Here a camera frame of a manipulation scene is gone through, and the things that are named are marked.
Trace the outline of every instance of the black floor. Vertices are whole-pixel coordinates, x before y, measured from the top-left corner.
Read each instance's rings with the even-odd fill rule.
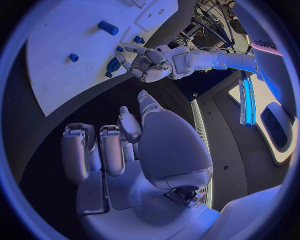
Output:
[[[129,79],[94,98],[61,123],[40,145],[29,161],[20,188],[34,209],[56,230],[72,240],[86,239],[76,214],[77,186],[67,181],[61,159],[61,137],[68,123],[95,127],[117,123],[119,109],[125,105],[140,122],[138,93],[145,89],[168,110],[194,126],[189,100],[169,79],[142,83]]]

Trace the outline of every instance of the robotic hand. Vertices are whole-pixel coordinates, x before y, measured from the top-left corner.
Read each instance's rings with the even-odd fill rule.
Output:
[[[164,77],[181,79],[191,75],[194,71],[209,68],[225,70],[228,67],[244,70],[258,75],[262,79],[261,72],[255,60],[255,56],[243,53],[227,53],[225,50],[190,50],[187,46],[179,46],[170,49],[167,45],[158,46],[156,49],[141,46],[124,47],[126,51],[137,53],[146,64],[154,64],[144,72],[134,69],[121,54],[116,58],[120,64],[131,72],[141,82],[151,83]]]

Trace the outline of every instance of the dark floor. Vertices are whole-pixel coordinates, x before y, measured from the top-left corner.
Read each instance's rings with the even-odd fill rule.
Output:
[[[129,79],[97,96],[61,123],[40,145],[29,161],[20,188],[34,209],[67,238],[86,239],[76,214],[77,186],[67,181],[61,159],[61,137],[66,124],[91,124],[95,131],[117,123],[119,108],[127,106],[140,122],[138,93],[145,89],[168,110],[194,126],[190,102],[168,78],[153,83]]]

